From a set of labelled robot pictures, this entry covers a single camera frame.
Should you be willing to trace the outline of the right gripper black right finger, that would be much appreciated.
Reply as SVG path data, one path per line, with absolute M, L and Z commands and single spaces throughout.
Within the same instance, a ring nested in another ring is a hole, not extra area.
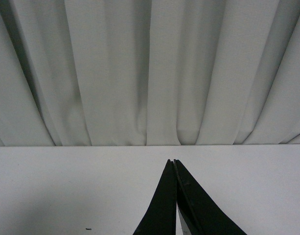
M 192 235 L 244 235 L 212 200 L 179 160 L 174 160 L 177 177 L 177 204 Z

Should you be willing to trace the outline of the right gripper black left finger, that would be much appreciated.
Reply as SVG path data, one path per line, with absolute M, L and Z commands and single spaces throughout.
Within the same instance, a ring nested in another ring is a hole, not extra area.
M 135 235 L 174 235 L 176 233 L 177 180 L 168 160 L 150 205 L 134 231 Z

